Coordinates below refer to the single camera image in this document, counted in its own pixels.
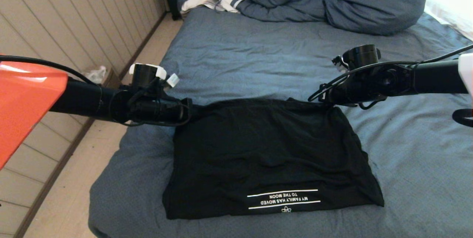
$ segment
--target logo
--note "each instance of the logo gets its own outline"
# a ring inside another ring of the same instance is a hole
[[[287,206],[284,206],[283,209],[281,209],[282,213],[289,213],[291,212],[292,209],[288,208]]]

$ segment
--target floor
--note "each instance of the floor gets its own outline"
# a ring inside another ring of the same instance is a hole
[[[182,20],[167,14],[136,62],[159,64]],[[123,79],[130,83],[131,76]],[[87,226],[89,189],[118,150],[125,126],[96,120],[42,203],[25,238],[94,238]]]

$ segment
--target bed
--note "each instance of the bed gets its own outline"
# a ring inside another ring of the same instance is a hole
[[[192,9],[161,63],[177,73],[169,95],[207,105],[236,98],[306,100],[339,75],[331,59],[375,44],[382,61],[421,61],[471,41],[422,14],[395,35],[326,22],[261,22]],[[89,226],[100,238],[471,237],[472,131],[451,119],[468,95],[388,98],[370,110],[341,107],[370,156],[385,206],[168,220],[162,194],[173,170],[171,127],[130,127],[90,191]]]

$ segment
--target white line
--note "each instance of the white line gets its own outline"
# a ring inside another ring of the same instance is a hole
[[[287,205],[296,205],[296,204],[307,204],[307,203],[320,203],[320,200],[307,201],[307,202],[285,203],[285,204],[277,204],[277,205],[270,205],[270,206],[251,207],[251,208],[248,208],[248,209],[249,209],[249,210],[253,210],[253,209],[263,209],[263,208],[272,208],[272,207],[278,207],[278,206],[287,206]]]
[[[290,193],[292,191],[318,191],[318,189],[307,189],[307,190],[288,190],[288,191],[272,191],[270,193],[262,193],[262,194],[252,194],[247,195],[246,197],[253,197],[253,196],[264,196],[265,194],[279,194],[279,193]]]

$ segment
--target white cloth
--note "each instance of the white cloth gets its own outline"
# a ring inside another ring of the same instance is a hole
[[[232,1],[233,0],[186,0],[182,5],[181,14],[184,16],[191,9],[199,6],[206,6],[218,11],[228,11],[239,14],[240,12],[237,10],[237,5],[244,0],[238,0],[233,6],[231,5]]]
[[[473,0],[426,0],[424,12],[473,41]]]

